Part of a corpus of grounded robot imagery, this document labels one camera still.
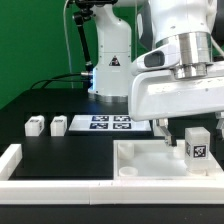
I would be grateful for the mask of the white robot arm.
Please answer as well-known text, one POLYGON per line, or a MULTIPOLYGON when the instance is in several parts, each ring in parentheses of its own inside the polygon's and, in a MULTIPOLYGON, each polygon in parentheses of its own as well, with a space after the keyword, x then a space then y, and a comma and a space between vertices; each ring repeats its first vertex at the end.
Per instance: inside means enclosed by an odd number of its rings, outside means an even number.
POLYGON ((139 0, 139 40, 148 52, 128 59, 130 28, 112 7, 96 6, 99 61, 91 97, 128 102, 135 121, 224 110, 224 62, 214 62, 211 33, 218 0, 139 0))

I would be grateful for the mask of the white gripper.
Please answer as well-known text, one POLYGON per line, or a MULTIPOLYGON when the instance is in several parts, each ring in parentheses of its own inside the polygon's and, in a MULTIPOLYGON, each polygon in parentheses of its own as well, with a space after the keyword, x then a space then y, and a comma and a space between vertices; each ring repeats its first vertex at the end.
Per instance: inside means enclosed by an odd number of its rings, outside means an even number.
POLYGON ((157 119, 156 127, 165 143, 176 147, 167 118, 216 112, 216 130, 224 140, 224 61, 211 63, 203 77, 176 79, 171 68, 179 61, 179 47, 166 44, 132 63, 134 79, 128 94, 130 117, 134 121, 157 119))

